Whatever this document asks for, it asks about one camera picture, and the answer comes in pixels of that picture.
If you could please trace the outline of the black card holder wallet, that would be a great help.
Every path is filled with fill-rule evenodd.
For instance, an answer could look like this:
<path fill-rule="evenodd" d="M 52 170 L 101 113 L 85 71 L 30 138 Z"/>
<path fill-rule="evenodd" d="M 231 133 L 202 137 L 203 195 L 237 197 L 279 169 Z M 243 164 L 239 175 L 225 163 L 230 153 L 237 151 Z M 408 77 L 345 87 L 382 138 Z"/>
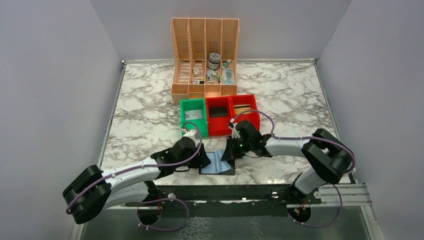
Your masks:
<path fill-rule="evenodd" d="M 223 175 L 234 176 L 236 173 L 236 166 L 234 160 L 222 160 L 224 150 L 217 150 L 205 153 L 210 163 L 199 170 L 200 175 Z"/>

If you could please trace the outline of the red plastic bin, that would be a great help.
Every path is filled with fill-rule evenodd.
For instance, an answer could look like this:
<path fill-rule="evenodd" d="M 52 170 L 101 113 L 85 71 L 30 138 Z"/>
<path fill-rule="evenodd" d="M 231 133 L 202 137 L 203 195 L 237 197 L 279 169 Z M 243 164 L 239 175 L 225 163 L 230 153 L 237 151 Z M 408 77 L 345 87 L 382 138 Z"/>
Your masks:
<path fill-rule="evenodd" d="M 208 135 L 210 137 L 216 136 L 228 136 L 231 134 L 229 129 L 229 122 L 234 115 L 232 102 L 229 96 L 221 97 L 209 97 L 205 99 L 207 124 L 208 124 Z M 226 107 L 228 110 L 228 116 L 226 117 L 210 117 L 209 108 L 214 107 Z"/>
<path fill-rule="evenodd" d="M 244 95 L 232 95 L 230 96 L 230 99 L 232 101 L 232 111 L 233 111 L 233 116 L 237 116 L 235 115 L 234 112 L 234 105 L 250 105 L 252 110 L 257 110 L 257 102 L 255 99 L 255 96 L 253 94 L 244 94 Z M 248 120 L 249 122 L 251 122 L 255 128 L 259 131 L 260 130 L 260 115 L 258 112 L 250 112 L 250 114 L 242 114 L 239 117 L 237 117 L 235 119 L 236 123 L 239 123 L 243 120 Z"/>

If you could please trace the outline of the green plastic bin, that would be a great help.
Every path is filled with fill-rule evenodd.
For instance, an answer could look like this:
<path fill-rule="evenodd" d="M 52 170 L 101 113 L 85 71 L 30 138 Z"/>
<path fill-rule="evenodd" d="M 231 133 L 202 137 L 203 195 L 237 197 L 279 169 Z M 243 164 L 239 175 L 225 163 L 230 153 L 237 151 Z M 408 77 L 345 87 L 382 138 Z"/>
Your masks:
<path fill-rule="evenodd" d="M 204 98 L 184 99 L 180 101 L 180 126 L 185 122 L 193 122 L 200 130 L 202 137 L 208 137 L 208 119 Z"/>

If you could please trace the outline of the black VIP credit card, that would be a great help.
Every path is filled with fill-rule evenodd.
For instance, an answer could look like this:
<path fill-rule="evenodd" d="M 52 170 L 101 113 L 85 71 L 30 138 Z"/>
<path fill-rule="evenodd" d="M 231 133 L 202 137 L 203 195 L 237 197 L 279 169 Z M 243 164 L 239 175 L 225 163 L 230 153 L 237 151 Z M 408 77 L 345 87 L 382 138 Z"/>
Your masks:
<path fill-rule="evenodd" d="M 220 118 L 228 116 L 228 109 L 226 107 L 210 107 L 208 109 L 210 118 Z"/>

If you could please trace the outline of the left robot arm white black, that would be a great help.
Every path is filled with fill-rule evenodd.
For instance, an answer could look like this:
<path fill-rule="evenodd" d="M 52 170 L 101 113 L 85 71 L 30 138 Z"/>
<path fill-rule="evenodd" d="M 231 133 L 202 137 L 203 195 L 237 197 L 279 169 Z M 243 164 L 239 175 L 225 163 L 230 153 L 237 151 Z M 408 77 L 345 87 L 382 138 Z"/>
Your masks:
<path fill-rule="evenodd" d="M 150 194 L 148 182 L 176 172 L 176 169 L 200 157 L 205 150 L 202 140 L 183 136 L 172 147 L 150 157 L 111 171 L 97 165 L 86 167 L 62 192 L 65 213 L 77 224 L 97 217 L 102 210 L 130 201 L 131 194 L 145 200 Z"/>

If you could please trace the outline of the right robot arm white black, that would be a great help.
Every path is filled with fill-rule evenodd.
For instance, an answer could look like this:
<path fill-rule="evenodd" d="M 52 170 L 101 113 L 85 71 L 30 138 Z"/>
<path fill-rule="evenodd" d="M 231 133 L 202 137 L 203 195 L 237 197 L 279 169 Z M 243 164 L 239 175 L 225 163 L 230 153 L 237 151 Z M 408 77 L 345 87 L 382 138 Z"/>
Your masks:
<path fill-rule="evenodd" d="M 305 137 L 277 137 L 261 134 L 249 121 L 234 125 L 235 136 L 229 136 L 221 157 L 222 161 L 240 159 L 247 152 L 258 157 L 304 157 L 310 168 L 301 173 L 290 185 L 290 194 L 304 197 L 325 184 L 338 184 L 342 176 L 354 167 L 354 154 L 331 133 L 318 128 Z"/>

